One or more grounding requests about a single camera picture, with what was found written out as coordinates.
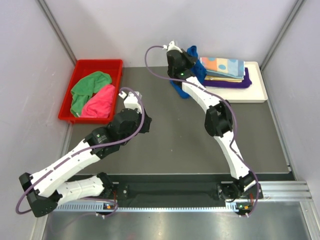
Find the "royal blue towel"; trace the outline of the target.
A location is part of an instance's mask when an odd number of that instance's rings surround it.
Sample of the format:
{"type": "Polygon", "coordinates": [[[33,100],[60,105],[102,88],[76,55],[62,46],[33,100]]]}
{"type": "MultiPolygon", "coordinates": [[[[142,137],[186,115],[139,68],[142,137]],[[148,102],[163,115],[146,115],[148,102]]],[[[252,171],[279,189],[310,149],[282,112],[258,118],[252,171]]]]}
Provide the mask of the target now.
{"type": "MultiPolygon", "coordinates": [[[[189,55],[192,57],[196,57],[197,59],[199,58],[198,53],[197,53],[197,47],[195,45],[192,45],[189,47],[186,51],[189,55]]],[[[201,64],[199,60],[195,63],[195,65],[191,68],[191,71],[195,74],[197,77],[198,81],[204,85],[205,77],[207,75],[207,71],[205,67],[201,64]]],[[[190,96],[182,90],[181,86],[178,86],[181,82],[175,82],[173,80],[170,80],[170,84],[172,87],[176,90],[176,92],[179,94],[179,96],[182,99],[188,99],[190,96]]]]}

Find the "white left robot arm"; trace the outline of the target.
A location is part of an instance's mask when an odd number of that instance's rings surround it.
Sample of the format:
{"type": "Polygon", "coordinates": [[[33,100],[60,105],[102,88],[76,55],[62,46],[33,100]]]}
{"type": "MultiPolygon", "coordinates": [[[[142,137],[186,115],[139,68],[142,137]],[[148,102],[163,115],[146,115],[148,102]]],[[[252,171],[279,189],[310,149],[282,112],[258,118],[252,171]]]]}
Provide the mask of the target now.
{"type": "Polygon", "coordinates": [[[105,172],[70,181],[86,167],[119,151],[137,134],[149,132],[152,118],[146,112],[125,108],[107,125],[94,129],[65,156],[33,174],[19,177],[30,212],[43,217],[57,207],[84,198],[109,198],[114,184],[105,172]]]}

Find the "yellow and blue cartoon towel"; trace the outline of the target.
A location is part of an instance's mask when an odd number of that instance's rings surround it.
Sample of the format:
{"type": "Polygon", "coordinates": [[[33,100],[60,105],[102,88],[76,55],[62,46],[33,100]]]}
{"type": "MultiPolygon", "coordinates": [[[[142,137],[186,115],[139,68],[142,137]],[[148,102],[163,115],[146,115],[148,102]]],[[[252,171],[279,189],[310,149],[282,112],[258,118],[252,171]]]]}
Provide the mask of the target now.
{"type": "Polygon", "coordinates": [[[233,78],[233,79],[244,79],[244,77],[231,77],[225,75],[207,75],[205,78],[233,78]]]}

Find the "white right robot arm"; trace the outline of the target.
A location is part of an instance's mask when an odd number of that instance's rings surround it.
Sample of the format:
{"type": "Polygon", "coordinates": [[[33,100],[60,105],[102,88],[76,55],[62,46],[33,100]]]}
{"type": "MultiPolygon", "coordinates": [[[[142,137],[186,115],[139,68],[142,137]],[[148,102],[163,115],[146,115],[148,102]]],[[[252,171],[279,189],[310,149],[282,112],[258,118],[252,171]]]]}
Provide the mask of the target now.
{"type": "Polygon", "coordinates": [[[168,76],[187,93],[204,111],[204,128],[219,144],[230,169],[233,183],[220,185],[218,192],[226,202],[245,198],[256,185],[255,174],[244,162],[236,144],[237,133],[234,112],[221,97],[207,91],[192,72],[196,59],[179,47],[169,47],[166,52],[168,76]]]}

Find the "light blue patterned towel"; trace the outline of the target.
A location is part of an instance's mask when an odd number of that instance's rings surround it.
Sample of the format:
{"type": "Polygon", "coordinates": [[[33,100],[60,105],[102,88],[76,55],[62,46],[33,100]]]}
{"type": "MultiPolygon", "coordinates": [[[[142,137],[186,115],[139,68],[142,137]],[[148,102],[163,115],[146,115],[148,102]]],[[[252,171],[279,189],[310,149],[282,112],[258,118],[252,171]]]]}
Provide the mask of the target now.
{"type": "Polygon", "coordinates": [[[240,79],[245,76],[245,62],[239,59],[200,57],[200,63],[209,76],[240,79]]]}

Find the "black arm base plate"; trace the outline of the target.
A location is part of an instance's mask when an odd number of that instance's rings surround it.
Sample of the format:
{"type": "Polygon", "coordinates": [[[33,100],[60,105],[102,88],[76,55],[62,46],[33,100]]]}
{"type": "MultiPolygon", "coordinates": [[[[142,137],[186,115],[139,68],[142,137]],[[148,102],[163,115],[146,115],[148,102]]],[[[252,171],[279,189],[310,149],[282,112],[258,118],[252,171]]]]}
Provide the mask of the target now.
{"type": "MultiPolygon", "coordinates": [[[[233,183],[229,174],[109,174],[120,207],[222,207],[220,185],[233,183]]],[[[260,184],[236,201],[263,198],[260,184]]]]}

